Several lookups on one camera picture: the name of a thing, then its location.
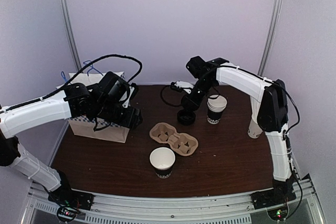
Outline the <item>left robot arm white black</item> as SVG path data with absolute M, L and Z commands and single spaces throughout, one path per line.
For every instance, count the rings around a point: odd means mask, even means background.
M 131 106 L 138 86 L 113 72 L 102 74 L 96 81 L 73 76 L 68 84 L 44 97 L 1 109 L 1 166 L 9 166 L 26 175 L 64 205 L 76 197 L 66 176 L 31 155 L 18 141 L 17 134 L 57 121 L 84 116 L 97 124 L 116 124 L 133 129 L 142 122 L 141 111 Z

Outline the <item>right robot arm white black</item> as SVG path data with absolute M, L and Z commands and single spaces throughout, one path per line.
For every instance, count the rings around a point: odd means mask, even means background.
M 272 81 L 230 63 L 223 58 L 204 61 L 193 57 L 186 64 L 187 70 L 197 80 L 195 84 L 178 81 L 175 86 L 185 91 L 181 105 L 196 111 L 210 88 L 224 83 L 250 96 L 251 120 L 265 133 L 271 150 L 273 189 L 269 192 L 272 203 L 279 204 L 289 196 L 295 177 L 291 166 L 288 103 L 290 95 L 283 81 Z

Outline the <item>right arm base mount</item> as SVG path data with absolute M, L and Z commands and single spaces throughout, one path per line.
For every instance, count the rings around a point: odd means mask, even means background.
M 283 193 L 276 193 L 274 189 L 257 191 L 252 193 L 250 196 L 254 209 L 262 209 L 285 204 L 286 201 L 292 201 L 297 198 L 294 192 L 289 192 L 284 195 Z

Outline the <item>stack of paper coffee cups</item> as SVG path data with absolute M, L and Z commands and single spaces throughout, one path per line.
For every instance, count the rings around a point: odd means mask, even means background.
M 225 97 L 214 94 L 210 95 L 207 100 L 207 121 L 210 124 L 218 124 L 222 114 L 227 106 Z

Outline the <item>black plastic cup lid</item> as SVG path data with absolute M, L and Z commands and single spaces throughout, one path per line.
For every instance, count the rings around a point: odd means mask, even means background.
M 191 125 L 195 122 L 196 114 L 193 111 L 180 110 L 177 113 L 177 120 L 181 125 Z

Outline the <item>blue checkered paper bag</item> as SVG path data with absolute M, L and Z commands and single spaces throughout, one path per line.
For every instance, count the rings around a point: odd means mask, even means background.
M 103 72 L 91 65 L 74 77 L 71 83 L 75 84 L 79 82 L 85 86 L 89 86 L 98 83 L 104 75 Z M 129 129 L 126 127 L 106 122 L 103 119 L 91 121 L 85 115 L 70 118 L 68 123 L 74 135 L 98 140 L 125 143 L 129 134 Z

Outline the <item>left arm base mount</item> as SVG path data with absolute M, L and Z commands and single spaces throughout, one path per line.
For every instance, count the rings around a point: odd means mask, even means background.
M 59 206 L 70 207 L 74 210 L 90 210 L 93 204 L 94 195 L 81 191 L 72 190 L 68 193 L 57 193 L 46 191 L 48 200 Z

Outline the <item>single black paper coffee cup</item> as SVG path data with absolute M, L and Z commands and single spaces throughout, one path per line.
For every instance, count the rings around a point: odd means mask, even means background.
M 154 149 L 149 156 L 149 161 L 159 178 L 165 179 L 171 175 L 175 164 L 175 153 L 167 147 Z

